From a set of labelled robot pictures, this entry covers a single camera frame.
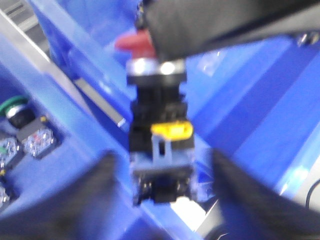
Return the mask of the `black arm link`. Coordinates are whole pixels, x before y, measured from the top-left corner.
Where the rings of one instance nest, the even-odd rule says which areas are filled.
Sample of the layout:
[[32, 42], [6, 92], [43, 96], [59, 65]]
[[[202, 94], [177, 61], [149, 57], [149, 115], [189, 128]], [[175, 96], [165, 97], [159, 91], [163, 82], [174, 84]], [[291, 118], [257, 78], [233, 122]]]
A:
[[144, 19], [158, 58], [171, 61], [278, 35], [318, 31], [317, 0], [157, 0]]

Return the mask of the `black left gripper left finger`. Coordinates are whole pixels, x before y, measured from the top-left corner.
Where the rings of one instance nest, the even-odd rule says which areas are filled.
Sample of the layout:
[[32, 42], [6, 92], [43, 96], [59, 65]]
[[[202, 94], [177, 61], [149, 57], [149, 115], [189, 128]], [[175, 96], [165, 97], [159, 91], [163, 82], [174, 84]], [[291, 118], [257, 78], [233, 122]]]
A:
[[117, 188], [116, 156], [106, 153], [63, 190], [0, 221], [2, 240], [96, 240]]

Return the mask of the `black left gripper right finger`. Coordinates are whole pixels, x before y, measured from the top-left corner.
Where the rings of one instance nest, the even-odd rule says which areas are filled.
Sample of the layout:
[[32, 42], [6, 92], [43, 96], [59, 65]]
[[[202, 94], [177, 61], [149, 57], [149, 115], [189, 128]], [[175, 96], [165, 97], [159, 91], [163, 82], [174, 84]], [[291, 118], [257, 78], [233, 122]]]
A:
[[319, 212], [275, 193], [217, 149], [211, 162], [227, 240], [320, 238]]

